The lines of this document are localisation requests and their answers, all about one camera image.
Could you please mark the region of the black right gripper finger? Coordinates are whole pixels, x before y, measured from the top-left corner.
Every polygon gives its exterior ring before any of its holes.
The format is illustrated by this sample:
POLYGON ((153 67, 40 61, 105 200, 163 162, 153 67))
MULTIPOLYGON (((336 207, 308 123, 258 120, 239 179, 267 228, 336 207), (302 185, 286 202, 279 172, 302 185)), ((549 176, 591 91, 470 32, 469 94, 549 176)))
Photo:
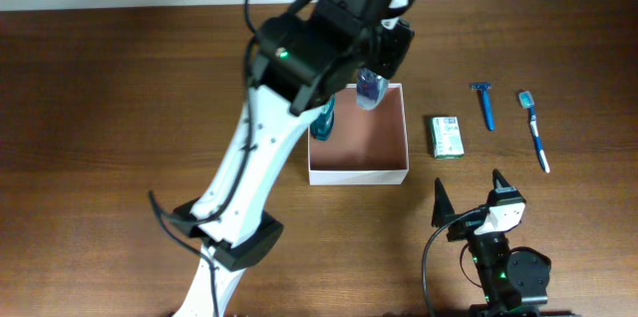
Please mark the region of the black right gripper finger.
POLYGON ((455 210, 445 190, 443 182, 435 179, 435 202, 432 216, 432 227, 442 227, 456 217, 455 210))
POLYGON ((492 183, 495 190, 515 190, 497 168, 492 171, 492 183))

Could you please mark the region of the purple foam pump bottle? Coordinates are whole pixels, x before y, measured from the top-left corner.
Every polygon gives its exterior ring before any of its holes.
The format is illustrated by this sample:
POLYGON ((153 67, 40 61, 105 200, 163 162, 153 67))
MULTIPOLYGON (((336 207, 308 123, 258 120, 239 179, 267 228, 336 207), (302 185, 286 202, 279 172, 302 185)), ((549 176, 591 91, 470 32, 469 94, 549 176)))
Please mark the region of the purple foam pump bottle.
POLYGON ((357 105, 365 111, 374 110, 383 101, 388 86, 389 81, 375 72, 359 70, 356 83, 357 105))

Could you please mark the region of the blue disposable razor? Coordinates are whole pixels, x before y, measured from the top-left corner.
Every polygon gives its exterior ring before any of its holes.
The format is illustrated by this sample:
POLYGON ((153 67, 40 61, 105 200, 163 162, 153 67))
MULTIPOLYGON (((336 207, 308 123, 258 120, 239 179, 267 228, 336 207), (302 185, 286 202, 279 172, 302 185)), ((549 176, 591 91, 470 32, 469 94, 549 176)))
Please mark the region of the blue disposable razor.
POLYGON ((486 127, 490 132, 493 132, 495 130, 495 121, 493 117, 491 100, 489 97, 489 90, 491 88, 491 83, 471 83, 471 89, 474 91, 478 91, 480 94, 486 127))

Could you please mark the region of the teal mouthwash bottle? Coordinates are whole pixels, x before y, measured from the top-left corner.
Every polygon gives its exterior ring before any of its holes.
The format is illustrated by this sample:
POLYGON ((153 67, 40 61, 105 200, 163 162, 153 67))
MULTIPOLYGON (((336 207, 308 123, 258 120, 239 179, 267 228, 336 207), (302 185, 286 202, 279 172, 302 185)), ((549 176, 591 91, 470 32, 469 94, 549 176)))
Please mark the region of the teal mouthwash bottle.
POLYGON ((335 97, 332 96, 322 107, 317 119, 310 125, 310 134, 315 140, 326 142, 329 139, 334 126, 334 108, 335 97))

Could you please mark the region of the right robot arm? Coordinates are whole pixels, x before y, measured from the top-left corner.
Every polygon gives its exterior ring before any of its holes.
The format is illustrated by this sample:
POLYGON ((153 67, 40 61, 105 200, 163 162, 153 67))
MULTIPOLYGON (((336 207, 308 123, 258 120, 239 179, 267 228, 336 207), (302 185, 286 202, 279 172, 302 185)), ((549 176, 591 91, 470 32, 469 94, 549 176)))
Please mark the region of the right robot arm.
POLYGON ((505 234, 522 222, 526 200, 498 171, 486 202, 456 213, 440 179, 435 180, 432 227, 425 251, 444 233, 449 242, 463 241, 472 255, 485 303, 473 305, 471 316, 538 316, 548 301, 551 260, 521 246, 511 248, 505 234))

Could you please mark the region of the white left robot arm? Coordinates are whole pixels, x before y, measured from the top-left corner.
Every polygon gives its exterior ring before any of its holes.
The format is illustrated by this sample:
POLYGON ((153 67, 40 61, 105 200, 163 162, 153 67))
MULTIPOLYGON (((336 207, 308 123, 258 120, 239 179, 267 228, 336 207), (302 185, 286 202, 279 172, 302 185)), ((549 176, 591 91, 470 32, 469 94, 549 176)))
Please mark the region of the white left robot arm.
POLYGON ((415 1, 295 0, 253 29, 241 115, 210 186, 158 213, 176 242, 201 242, 179 315, 221 315, 243 273, 270 251, 283 227, 264 205, 291 151, 306 131, 329 134, 336 95, 356 74, 385 88, 413 39, 404 15, 415 1))

